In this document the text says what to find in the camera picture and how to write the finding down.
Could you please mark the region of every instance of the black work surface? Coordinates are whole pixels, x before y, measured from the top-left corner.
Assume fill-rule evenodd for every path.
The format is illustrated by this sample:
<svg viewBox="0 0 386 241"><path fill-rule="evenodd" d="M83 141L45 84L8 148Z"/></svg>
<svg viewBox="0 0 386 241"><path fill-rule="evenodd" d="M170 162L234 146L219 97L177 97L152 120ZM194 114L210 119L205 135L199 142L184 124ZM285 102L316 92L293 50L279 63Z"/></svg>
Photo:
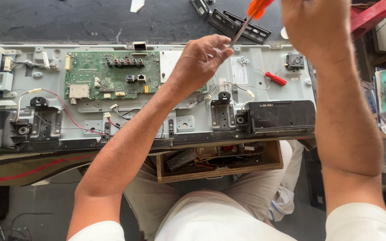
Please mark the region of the black work surface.
<svg viewBox="0 0 386 241"><path fill-rule="evenodd" d="M216 0L209 5L244 17L249 1ZM185 44L210 34L222 34L200 18L189 0L145 0L138 13L130 0L0 0L0 43ZM276 0L254 23L270 30L266 43L288 42L281 5ZM241 37L239 44L255 44Z"/></svg>

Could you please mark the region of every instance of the person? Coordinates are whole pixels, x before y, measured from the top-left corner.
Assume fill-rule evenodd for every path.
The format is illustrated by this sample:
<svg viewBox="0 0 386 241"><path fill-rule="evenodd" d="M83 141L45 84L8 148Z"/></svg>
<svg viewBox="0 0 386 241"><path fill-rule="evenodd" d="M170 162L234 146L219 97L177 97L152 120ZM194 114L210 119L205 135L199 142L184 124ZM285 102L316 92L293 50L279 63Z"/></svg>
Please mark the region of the person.
<svg viewBox="0 0 386 241"><path fill-rule="evenodd" d="M317 71L315 135L327 240L386 241L383 145L360 90L350 37L350 1L281 0L281 4L291 43ZM233 53L228 43L228 37L211 35L186 44L168 81L105 145L79 183L67 240L124 240L119 221L123 192L148 240L294 240L263 222L283 169L242 175L222 193L196 191L183 196L170 185L157 184L152 163L144 162L168 113L211 79ZM281 150L286 164L292 150L286 141Z"/></svg>

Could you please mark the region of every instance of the orange screwdriver handle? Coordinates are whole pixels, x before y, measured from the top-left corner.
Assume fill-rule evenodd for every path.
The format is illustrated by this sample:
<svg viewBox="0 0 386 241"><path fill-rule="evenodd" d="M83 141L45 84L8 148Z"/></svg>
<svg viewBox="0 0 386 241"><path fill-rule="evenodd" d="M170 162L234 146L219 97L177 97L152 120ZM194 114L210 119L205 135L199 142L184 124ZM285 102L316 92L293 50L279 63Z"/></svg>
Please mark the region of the orange screwdriver handle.
<svg viewBox="0 0 386 241"><path fill-rule="evenodd" d="M266 8L271 5L274 0L253 0L248 5L247 16L254 20L260 19L265 13Z"/></svg>
<svg viewBox="0 0 386 241"><path fill-rule="evenodd" d="M266 72L265 73L265 76L270 78L271 80L275 81L276 83L280 84L280 85L286 85L287 84L287 81L279 78L278 76L276 75L273 75L271 74L270 72Z"/></svg>

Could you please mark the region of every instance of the hand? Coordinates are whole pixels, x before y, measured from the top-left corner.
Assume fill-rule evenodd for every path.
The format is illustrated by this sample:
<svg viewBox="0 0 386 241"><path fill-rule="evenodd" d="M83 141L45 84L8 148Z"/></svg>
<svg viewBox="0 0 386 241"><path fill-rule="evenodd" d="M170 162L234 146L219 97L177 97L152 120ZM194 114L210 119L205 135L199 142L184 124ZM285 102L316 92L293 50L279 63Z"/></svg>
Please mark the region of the hand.
<svg viewBox="0 0 386 241"><path fill-rule="evenodd" d="M200 89L220 64L233 54L233 50L226 46L230 41L229 37L217 34L189 41L164 85L169 85L171 91L177 93L179 101Z"/></svg>
<svg viewBox="0 0 386 241"><path fill-rule="evenodd" d="M281 4L290 42L315 66L339 62L353 53L351 0L281 0Z"/></svg>

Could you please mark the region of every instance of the wooden drawer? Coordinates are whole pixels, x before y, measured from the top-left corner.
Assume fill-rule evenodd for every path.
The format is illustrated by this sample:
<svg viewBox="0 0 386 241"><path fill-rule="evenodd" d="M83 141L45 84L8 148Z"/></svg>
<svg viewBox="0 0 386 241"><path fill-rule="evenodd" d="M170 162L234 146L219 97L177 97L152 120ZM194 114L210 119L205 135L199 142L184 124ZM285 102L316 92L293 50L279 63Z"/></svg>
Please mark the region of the wooden drawer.
<svg viewBox="0 0 386 241"><path fill-rule="evenodd" d="M282 169L282 155L279 141L266 141L266 151L260 154L261 161L246 163L231 163L226 165L228 169L212 170L198 166L184 166L174 172L169 170L166 164L166 154L157 156L157 182L171 183L200 178L212 178L225 175L260 172L266 170Z"/></svg>

